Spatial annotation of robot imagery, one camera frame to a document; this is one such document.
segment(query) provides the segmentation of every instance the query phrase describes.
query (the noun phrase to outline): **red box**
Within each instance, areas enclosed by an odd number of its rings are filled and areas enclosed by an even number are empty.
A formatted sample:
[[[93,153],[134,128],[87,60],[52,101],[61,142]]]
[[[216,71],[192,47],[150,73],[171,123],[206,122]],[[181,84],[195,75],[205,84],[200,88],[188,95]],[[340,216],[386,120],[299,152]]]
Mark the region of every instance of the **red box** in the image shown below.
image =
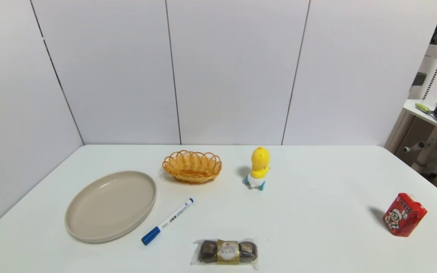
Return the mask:
[[[384,222],[395,236],[408,237],[428,211],[407,193],[399,193],[384,214]]]

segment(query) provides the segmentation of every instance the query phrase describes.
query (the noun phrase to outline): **white wall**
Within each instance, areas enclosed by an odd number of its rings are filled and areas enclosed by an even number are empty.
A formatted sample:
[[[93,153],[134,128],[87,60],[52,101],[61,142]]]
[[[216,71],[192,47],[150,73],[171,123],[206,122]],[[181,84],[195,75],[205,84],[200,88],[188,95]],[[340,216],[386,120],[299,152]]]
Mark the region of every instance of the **white wall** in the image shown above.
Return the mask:
[[[82,145],[27,0],[0,0],[0,217]]]
[[[383,146],[437,24],[437,0],[312,0],[284,144]]]
[[[183,144],[281,144],[308,0],[168,0]]]
[[[85,144],[178,144],[164,0],[33,0]]]

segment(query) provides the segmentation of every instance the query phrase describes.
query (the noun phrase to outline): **yellow duck toy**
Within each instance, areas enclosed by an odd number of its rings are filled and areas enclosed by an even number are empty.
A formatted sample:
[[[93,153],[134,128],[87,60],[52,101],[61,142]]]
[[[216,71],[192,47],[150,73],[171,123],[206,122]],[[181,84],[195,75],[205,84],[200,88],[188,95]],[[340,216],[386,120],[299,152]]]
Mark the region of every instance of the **yellow duck toy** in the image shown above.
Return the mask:
[[[245,178],[245,184],[252,188],[264,189],[266,183],[266,175],[270,169],[269,166],[269,151],[264,147],[258,147],[250,157],[252,161],[252,170]]]

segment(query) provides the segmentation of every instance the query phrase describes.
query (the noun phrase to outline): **round plate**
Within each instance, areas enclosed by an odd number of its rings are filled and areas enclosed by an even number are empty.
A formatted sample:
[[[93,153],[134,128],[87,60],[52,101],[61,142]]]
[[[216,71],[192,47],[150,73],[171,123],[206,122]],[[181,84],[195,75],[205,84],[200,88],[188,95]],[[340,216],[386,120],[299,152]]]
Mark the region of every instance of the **round plate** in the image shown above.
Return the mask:
[[[90,243],[126,235],[151,212],[156,184],[148,175],[121,171],[92,182],[79,192],[65,214],[68,232]]]

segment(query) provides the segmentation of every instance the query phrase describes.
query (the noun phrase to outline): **orange woven basket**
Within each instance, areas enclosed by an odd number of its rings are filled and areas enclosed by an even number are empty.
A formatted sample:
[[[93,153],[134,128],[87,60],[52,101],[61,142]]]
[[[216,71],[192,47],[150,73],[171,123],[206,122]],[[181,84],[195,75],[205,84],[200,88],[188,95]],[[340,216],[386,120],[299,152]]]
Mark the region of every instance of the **orange woven basket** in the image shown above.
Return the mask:
[[[163,169],[178,181],[201,184],[213,180],[222,169],[218,155],[211,152],[174,152],[163,161]]]

